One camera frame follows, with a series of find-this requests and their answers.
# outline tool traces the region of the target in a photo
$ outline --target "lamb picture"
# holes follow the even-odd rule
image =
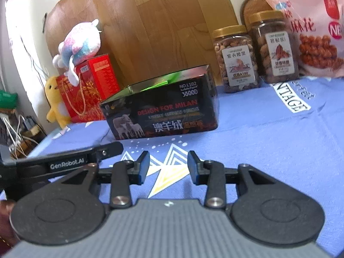
[[[127,114],[114,118],[112,122],[121,140],[128,138],[143,138],[145,136],[140,124],[133,124]]]

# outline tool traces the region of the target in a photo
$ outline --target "gold lid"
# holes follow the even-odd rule
[[[233,25],[233,26],[223,27],[221,29],[216,29],[213,31],[212,37],[213,39],[215,39],[215,38],[220,38],[223,36],[240,34],[240,33],[247,33],[247,29],[245,25]]]
[[[257,12],[255,14],[250,15],[248,18],[250,24],[258,21],[264,21],[269,19],[283,19],[283,13],[280,11],[263,11],[263,12]]]

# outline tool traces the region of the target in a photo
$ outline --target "human hand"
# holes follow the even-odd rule
[[[7,244],[11,246],[14,246],[17,243],[10,224],[10,213],[14,207],[14,204],[15,202],[13,201],[0,201],[0,236]]]

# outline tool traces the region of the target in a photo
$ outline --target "screw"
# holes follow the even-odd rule
[[[167,202],[164,203],[164,205],[165,205],[166,207],[171,207],[171,206],[174,205],[174,202],[172,202],[172,201],[167,201]]]
[[[118,206],[124,206],[129,203],[129,198],[126,196],[116,196],[112,198],[112,203]]]
[[[207,201],[207,205],[210,207],[220,207],[223,205],[223,200],[218,197],[212,197]]]

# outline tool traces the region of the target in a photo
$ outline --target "jar of nuts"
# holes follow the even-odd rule
[[[249,17],[259,70],[267,83],[294,80],[299,77],[295,44],[287,32],[280,11],[263,11]]]
[[[259,87],[256,57],[246,27],[235,25],[217,29],[212,37],[225,92]]]

